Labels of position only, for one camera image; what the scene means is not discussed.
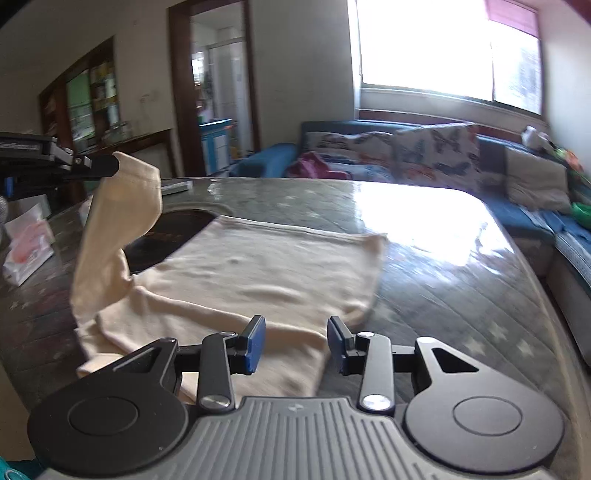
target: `floor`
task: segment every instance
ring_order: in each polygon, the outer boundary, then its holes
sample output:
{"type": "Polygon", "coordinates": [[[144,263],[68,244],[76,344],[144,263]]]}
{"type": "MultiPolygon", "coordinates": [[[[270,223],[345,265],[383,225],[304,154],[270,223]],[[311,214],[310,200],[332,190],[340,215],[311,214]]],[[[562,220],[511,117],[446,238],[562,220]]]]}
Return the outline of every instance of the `floor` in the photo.
{"type": "Polygon", "coordinates": [[[27,438],[27,409],[0,364],[0,456],[6,460],[34,457],[27,438]]]}

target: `sofa backrest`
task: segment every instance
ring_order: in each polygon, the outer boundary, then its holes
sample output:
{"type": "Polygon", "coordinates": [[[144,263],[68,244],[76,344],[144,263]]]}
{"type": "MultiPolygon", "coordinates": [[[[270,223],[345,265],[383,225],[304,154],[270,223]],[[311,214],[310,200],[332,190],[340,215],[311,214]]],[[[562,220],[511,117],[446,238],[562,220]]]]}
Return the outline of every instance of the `sofa backrest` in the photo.
{"type": "MultiPolygon", "coordinates": [[[[333,132],[344,135],[355,135],[363,132],[396,133],[410,128],[425,126],[396,122],[373,122],[369,120],[303,122],[301,124],[300,144],[298,148],[300,152],[306,150],[306,134],[308,132],[333,132]]],[[[478,140],[480,143],[480,169],[485,172],[506,175],[505,147],[512,147],[526,152],[530,151],[524,145],[487,137],[486,135],[478,135],[478,140]]]]}

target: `silver screw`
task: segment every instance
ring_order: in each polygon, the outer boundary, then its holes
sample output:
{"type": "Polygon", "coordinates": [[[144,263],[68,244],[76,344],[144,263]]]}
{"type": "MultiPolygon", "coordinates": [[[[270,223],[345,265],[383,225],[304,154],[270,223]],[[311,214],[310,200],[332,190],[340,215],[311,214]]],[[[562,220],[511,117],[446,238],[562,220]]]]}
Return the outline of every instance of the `silver screw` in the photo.
{"type": "Polygon", "coordinates": [[[223,410],[230,406],[230,399],[223,395],[206,395],[199,400],[199,404],[206,410],[223,410]]]}
{"type": "Polygon", "coordinates": [[[375,411],[388,410],[392,406],[392,402],[383,395],[378,394],[367,395],[361,400],[361,404],[368,410],[375,411]]]}

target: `pink curtain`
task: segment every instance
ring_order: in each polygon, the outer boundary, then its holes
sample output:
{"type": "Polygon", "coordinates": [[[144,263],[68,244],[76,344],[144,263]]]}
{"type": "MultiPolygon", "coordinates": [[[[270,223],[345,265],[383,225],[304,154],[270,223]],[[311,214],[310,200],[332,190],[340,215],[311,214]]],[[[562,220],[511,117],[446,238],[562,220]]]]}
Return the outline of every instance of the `pink curtain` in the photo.
{"type": "Polygon", "coordinates": [[[488,18],[538,37],[538,18],[532,10],[507,0],[485,0],[488,18]]]}

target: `window frame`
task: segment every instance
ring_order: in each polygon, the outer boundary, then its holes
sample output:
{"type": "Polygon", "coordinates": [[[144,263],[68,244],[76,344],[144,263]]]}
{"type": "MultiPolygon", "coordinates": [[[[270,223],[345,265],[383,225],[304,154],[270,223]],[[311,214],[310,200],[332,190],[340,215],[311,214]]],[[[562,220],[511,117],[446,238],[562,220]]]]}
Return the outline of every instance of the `window frame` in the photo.
{"type": "MultiPolygon", "coordinates": [[[[524,5],[521,4],[517,1],[514,0],[505,0],[507,2],[510,2],[512,4],[518,5],[519,7],[525,8],[527,10],[532,11],[533,13],[535,13],[535,21],[537,23],[537,27],[538,27],[538,44],[540,45],[540,70],[541,70],[541,75],[540,75],[540,90],[541,90],[541,112],[540,113],[535,113],[535,112],[531,112],[529,110],[525,110],[523,108],[519,108],[513,105],[509,105],[508,103],[503,103],[503,102],[497,102],[496,100],[494,100],[495,97],[495,75],[494,75],[494,70],[495,70],[495,62],[494,60],[492,61],[492,70],[493,70],[493,74],[492,74],[492,97],[493,100],[484,100],[481,98],[474,98],[474,97],[470,97],[470,96],[463,96],[463,95],[455,95],[453,93],[446,93],[446,92],[438,92],[436,90],[424,90],[424,89],[419,89],[419,88],[411,88],[411,87],[403,87],[403,86],[395,86],[395,85],[376,85],[373,83],[366,83],[363,81],[363,54],[362,54],[362,50],[361,50],[361,29],[359,28],[359,15],[358,15],[358,10],[355,12],[357,15],[357,23],[358,23],[358,36],[359,36],[359,74],[361,77],[361,90],[369,90],[369,89],[379,89],[379,90],[391,90],[391,91],[396,91],[396,92],[414,92],[414,93],[424,93],[425,95],[439,95],[439,96],[447,96],[450,98],[455,98],[458,100],[468,100],[470,102],[475,102],[475,103],[480,103],[482,105],[488,105],[488,106],[494,106],[494,107],[498,107],[504,110],[509,110],[511,112],[515,112],[515,113],[520,113],[521,115],[527,115],[530,116],[532,118],[535,119],[539,119],[542,121],[546,120],[546,88],[545,88],[545,68],[544,68],[544,49],[543,49],[543,42],[542,42],[542,33],[540,30],[540,15],[539,15],[539,11],[535,8],[529,7],[528,5],[524,5]]],[[[358,0],[355,0],[355,8],[358,8],[358,0]]]]}

